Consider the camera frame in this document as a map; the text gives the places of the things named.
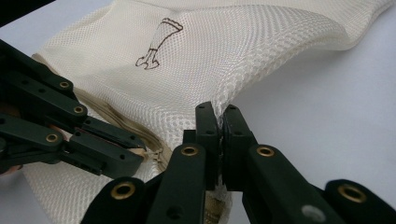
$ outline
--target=woven fabric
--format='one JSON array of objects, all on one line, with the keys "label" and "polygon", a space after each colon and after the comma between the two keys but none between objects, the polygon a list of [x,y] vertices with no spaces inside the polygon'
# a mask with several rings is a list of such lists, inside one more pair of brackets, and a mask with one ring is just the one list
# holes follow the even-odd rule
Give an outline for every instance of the woven fabric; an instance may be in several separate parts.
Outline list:
[{"label": "woven fabric", "polygon": [[[101,115],[153,133],[164,164],[168,148],[182,142],[183,130],[195,128],[198,104],[211,101],[219,118],[239,92],[302,50],[355,46],[391,4],[118,0],[57,34],[35,58],[73,81],[83,90],[79,96]],[[154,163],[140,169],[142,178],[156,174]],[[25,173],[55,223],[79,222],[108,181],[63,163],[31,165]],[[226,201],[223,192],[211,198]],[[226,210],[211,216],[212,222],[221,214],[225,222]]]}]

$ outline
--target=white background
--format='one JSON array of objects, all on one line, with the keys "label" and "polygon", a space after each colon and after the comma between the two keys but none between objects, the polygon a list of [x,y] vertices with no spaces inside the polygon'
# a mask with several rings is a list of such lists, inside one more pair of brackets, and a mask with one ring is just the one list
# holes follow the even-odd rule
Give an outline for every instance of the white background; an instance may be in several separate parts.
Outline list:
[{"label": "white background", "polygon": [[[57,0],[0,29],[27,55],[111,0]],[[346,178],[396,207],[396,7],[357,47],[310,49],[243,92],[242,110],[260,143],[279,148],[312,184]],[[229,223],[248,223],[241,194]],[[21,172],[0,177],[0,223],[50,223]]]}]

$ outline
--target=drawing on fabric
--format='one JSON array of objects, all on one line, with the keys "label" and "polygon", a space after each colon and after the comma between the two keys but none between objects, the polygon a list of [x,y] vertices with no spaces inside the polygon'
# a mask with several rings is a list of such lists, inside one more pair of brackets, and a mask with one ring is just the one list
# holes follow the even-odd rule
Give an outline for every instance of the drawing on fabric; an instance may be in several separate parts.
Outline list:
[{"label": "drawing on fabric", "polygon": [[149,46],[148,53],[146,56],[139,58],[135,65],[144,66],[146,70],[160,66],[160,63],[155,58],[155,55],[167,38],[180,32],[181,30],[183,30],[183,26],[180,23],[172,21],[169,18],[163,19],[158,26],[157,32],[155,33],[155,36]]}]

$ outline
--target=metal screw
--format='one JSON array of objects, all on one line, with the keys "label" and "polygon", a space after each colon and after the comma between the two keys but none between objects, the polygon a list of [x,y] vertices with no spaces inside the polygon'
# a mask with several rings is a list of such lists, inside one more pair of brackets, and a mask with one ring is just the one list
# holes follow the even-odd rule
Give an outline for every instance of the metal screw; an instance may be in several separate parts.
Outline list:
[{"label": "metal screw", "polygon": [[58,135],[56,135],[55,133],[50,133],[49,135],[47,135],[46,137],[47,142],[56,142],[58,141]]},{"label": "metal screw", "polygon": [[338,192],[354,203],[364,203],[367,200],[367,196],[361,190],[348,184],[338,187]]},{"label": "metal screw", "polygon": [[272,157],[275,155],[275,152],[269,147],[258,147],[257,153],[264,157]]},{"label": "metal screw", "polygon": [[136,187],[134,186],[134,183],[121,182],[111,190],[111,197],[115,200],[124,200],[134,195],[135,190]]},{"label": "metal screw", "polygon": [[313,222],[321,223],[326,221],[324,213],[314,205],[306,204],[301,208],[301,211],[305,217],[311,219]]},{"label": "metal screw", "polygon": [[84,112],[84,108],[82,108],[81,106],[76,106],[74,108],[75,113],[80,114],[82,112]]},{"label": "metal screw", "polygon": [[185,147],[181,149],[181,154],[185,156],[195,156],[196,154],[198,154],[198,151],[199,150],[196,147]]},{"label": "metal screw", "polygon": [[61,83],[59,83],[59,85],[60,85],[62,88],[64,88],[64,89],[66,89],[66,88],[69,88],[69,87],[70,87],[70,85],[69,85],[69,83],[68,83],[68,82],[61,82]]}]

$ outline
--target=white mesh bag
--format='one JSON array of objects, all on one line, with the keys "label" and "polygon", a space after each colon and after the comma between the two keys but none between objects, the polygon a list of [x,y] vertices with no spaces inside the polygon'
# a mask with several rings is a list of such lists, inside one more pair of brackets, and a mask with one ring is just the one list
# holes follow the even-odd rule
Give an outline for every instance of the white mesh bag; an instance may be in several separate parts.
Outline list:
[{"label": "white mesh bag", "polygon": [[[84,104],[160,153],[137,174],[148,180],[164,170],[183,130],[195,128],[198,104],[211,101],[219,117],[240,91],[302,50],[355,46],[391,4],[116,0],[57,34],[35,59],[73,81]],[[108,182],[64,163],[29,165],[25,174],[54,223],[78,223]],[[226,222],[228,195],[209,195],[206,223]]]}]

